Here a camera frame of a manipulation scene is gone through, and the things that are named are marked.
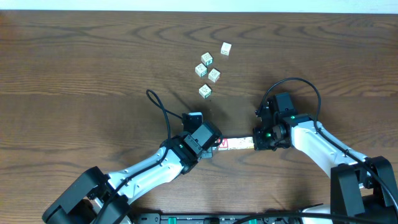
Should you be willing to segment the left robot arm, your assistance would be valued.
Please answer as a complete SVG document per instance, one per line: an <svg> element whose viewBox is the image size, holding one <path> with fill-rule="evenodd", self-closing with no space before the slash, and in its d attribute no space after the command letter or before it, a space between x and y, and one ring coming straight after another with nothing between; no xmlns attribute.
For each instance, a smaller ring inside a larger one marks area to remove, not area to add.
<svg viewBox="0 0 398 224"><path fill-rule="evenodd" d="M45 223L122 223L135 200L190 172L221 137L214 124L204 121L193 133L176 135L153 156L124 170L104 174L92 167L44 211L42 219Z"/></svg>

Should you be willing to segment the red letter block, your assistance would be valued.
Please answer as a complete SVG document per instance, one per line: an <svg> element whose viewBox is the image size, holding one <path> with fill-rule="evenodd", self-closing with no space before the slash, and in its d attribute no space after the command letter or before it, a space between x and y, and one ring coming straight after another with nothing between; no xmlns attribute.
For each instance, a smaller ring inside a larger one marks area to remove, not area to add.
<svg viewBox="0 0 398 224"><path fill-rule="evenodd" d="M227 139L223 139L222 141L220 141L220 145L218 146L218 150L219 151L227 151L228 149L229 149L228 140Z"/></svg>

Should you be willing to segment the wooden block row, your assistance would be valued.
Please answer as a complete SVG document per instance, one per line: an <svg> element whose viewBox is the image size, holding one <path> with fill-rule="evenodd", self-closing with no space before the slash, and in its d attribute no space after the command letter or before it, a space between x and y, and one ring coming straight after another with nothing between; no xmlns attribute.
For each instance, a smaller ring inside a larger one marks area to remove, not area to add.
<svg viewBox="0 0 398 224"><path fill-rule="evenodd" d="M238 149L246 149L246 138L239 138L239 147Z"/></svg>

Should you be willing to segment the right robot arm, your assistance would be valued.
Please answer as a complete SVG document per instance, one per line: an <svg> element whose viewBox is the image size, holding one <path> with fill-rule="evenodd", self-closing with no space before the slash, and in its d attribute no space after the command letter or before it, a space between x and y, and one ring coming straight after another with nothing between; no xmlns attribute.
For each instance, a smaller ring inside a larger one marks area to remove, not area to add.
<svg viewBox="0 0 398 224"><path fill-rule="evenodd" d="M300 223L397 223L397 184L391 163L368 157L335 138L309 114L258 111L254 148L292 147L306 154L330 178L330 203L304 208Z"/></svg>

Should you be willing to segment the yellow edged wooden block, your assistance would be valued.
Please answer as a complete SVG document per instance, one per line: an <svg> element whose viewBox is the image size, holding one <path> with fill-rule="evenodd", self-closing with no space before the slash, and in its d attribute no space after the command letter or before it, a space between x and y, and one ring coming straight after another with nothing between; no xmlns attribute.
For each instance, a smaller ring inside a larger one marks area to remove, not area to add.
<svg viewBox="0 0 398 224"><path fill-rule="evenodd" d="M206 99L212 94L212 89L207 84L204 84L198 89L198 92L204 99Z"/></svg>

